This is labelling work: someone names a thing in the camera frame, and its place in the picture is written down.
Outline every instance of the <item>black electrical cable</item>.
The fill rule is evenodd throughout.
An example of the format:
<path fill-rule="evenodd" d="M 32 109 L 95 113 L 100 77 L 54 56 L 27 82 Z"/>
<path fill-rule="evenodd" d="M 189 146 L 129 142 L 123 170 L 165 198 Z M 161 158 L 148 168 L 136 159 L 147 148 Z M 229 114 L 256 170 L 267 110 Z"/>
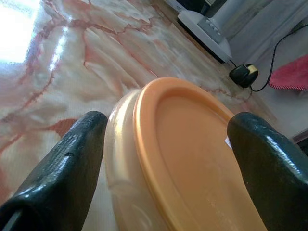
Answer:
<path fill-rule="evenodd" d="M 274 53 L 273 53 L 273 57 L 271 59 L 271 64 L 270 64 L 270 72 L 269 72 L 269 76 L 268 76 L 268 79 L 266 81 L 266 83 L 263 85 L 263 87 L 261 87 L 260 89 L 258 90 L 253 90 L 252 87 L 250 86 L 250 89 L 254 92 L 258 92 L 258 91 L 261 91 L 263 90 L 267 85 L 268 83 L 270 82 L 270 77 L 271 77 L 271 73 L 273 71 L 273 66 L 274 66 L 274 60 L 275 60 L 275 54 L 276 54 L 276 49 L 277 49 L 277 46 L 279 45 L 279 43 L 284 40 L 286 37 L 288 37 L 289 35 L 291 34 L 294 34 L 295 32 L 299 31 L 300 29 L 303 29 L 304 27 L 307 27 L 308 24 L 305 24 L 303 26 L 300 26 L 299 28 L 296 28 L 294 31 L 291 31 L 289 34 L 287 34 L 286 36 L 284 36 L 282 39 L 280 39 L 277 43 L 276 43 L 276 46 L 275 46 L 275 49 L 274 49 Z"/>
<path fill-rule="evenodd" d="M 235 65 L 235 63 L 232 60 L 230 60 L 230 62 L 235 66 L 235 68 L 237 68 L 237 65 Z"/>

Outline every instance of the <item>cream plastic container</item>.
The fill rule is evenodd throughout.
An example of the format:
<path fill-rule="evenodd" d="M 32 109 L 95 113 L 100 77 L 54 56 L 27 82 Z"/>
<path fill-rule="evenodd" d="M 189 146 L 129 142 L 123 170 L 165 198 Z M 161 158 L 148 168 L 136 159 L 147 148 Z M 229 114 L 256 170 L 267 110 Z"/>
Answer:
<path fill-rule="evenodd" d="M 121 231 L 266 230 L 225 143 L 232 116 L 177 78 L 154 80 L 119 101 L 104 159 Z"/>

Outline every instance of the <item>red cloth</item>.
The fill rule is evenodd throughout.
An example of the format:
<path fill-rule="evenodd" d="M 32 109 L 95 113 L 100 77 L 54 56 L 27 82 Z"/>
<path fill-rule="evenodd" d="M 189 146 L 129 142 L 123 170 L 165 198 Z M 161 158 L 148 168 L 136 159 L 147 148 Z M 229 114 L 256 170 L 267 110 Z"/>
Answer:
<path fill-rule="evenodd" d="M 269 85 L 276 89 L 308 90 L 308 54 L 276 70 Z"/>

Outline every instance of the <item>white appliance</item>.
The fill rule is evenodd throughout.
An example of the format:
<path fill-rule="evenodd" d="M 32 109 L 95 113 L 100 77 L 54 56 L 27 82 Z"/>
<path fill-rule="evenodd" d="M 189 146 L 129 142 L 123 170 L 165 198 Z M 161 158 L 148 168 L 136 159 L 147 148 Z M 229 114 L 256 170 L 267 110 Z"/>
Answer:
<path fill-rule="evenodd" d="M 227 62 L 232 58 L 232 55 L 229 43 L 223 36 L 221 28 L 243 1 L 227 0 L 211 18 L 194 11 L 182 10 L 178 15 L 178 19 L 184 27 L 212 51 L 214 57 L 221 62 Z"/>
<path fill-rule="evenodd" d="M 216 0 L 204 0 L 204 2 L 208 5 L 211 6 Z M 165 0 L 165 2 L 171 6 L 174 10 L 176 10 L 178 13 L 180 13 L 182 10 L 186 10 L 184 6 L 181 5 L 180 0 Z"/>

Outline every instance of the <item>orange lid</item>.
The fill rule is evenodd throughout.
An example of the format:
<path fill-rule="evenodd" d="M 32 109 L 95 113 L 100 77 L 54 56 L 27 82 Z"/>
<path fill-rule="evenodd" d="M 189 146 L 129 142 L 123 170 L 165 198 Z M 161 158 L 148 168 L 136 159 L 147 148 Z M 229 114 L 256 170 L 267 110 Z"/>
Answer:
<path fill-rule="evenodd" d="M 152 81 L 134 108 L 139 160 L 172 230 L 265 230 L 225 143 L 232 113 L 198 86 Z"/>

